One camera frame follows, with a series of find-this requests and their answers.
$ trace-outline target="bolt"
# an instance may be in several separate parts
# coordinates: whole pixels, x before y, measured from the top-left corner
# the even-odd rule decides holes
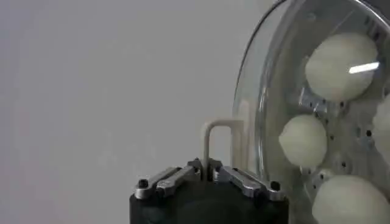
[[[138,187],[139,188],[147,188],[149,186],[149,182],[146,179],[140,179],[138,181]]]

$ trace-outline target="black screw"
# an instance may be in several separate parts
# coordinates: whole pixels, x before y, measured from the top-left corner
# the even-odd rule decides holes
[[[274,191],[280,191],[280,183],[278,181],[271,181],[271,189]]]
[[[147,188],[148,186],[149,186],[149,182],[147,181],[147,179],[140,179],[138,181],[139,188]]]

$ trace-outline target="hole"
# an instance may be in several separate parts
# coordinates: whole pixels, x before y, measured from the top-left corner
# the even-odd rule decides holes
[[[280,191],[280,183],[277,181],[271,181],[271,189],[274,191]]]
[[[380,33],[379,33],[379,32],[376,32],[376,33],[374,34],[374,37],[373,37],[374,41],[377,41],[377,40],[379,39],[379,37],[380,37]]]
[[[386,87],[383,89],[383,95],[384,96],[387,96],[389,94],[389,89],[387,89]]]
[[[361,129],[359,127],[356,128],[356,136],[360,138]]]

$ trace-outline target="transparent cover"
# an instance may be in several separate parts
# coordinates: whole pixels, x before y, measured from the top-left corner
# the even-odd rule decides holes
[[[272,18],[279,18],[278,25]],[[316,223],[314,199],[336,175],[359,176],[390,197],[390,158],[383,153],[390,100],[381,113],[377,109],[390,87],[389,31],[378,9],[352,0],[287,1],[256,30],[233,115],[240,118],[243,105],[249,108],[248,169],[281,182],[291,200],[292,223]],[[312,167],[292,162],[280,144],[286,123],[302,114],[315,117],[326,131],[326,154]],[[296,130],[289,141],[299,145]]]

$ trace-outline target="white backdrop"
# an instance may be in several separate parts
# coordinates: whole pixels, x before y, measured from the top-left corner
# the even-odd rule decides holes
[[[0,223],[128,223],[137,179],[200,156],[202,124],[230,116],[270,2],[0,1]]]

